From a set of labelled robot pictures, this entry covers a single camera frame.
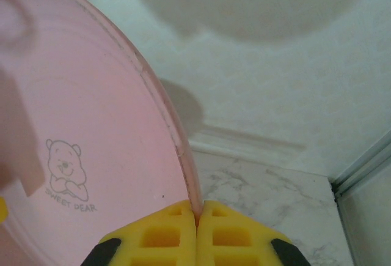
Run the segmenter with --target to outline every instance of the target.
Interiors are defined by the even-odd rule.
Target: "bear logo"
[[[81,165],[81,149],[65,141],[46,140],[49,149],[48,167],[51,173],[50,186],[56,193],[69,194],[81,201],[88,201],[85,186],[86,173]]]

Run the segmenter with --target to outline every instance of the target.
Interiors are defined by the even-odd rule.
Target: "pink plastic basin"
[[[166,93],[85,0],[0,0],[0,124],[4,226],[39,265],[79,265],[104,234],[174,202],[201,211]]]

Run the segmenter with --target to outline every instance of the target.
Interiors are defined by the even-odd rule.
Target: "white marble countertop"
[[[312,266],[352,266],[327,177],[194,152],[203,198],[281,231]]]

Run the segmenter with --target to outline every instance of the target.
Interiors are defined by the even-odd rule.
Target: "white wall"
[[[391,164],[338,202],[357,266],[390,265]]]
[[[89,0],[199,150],[336,177],[391,120],[391,0]]]

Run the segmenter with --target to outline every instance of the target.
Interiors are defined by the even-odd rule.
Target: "cartoon bear illustration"
[[[49,149],[48,167],[51,172],[50,186],[53,191],[88,201],[85,186],[87,176],[81,165],[80,147],[51,139],[46,140],[46,146]]]

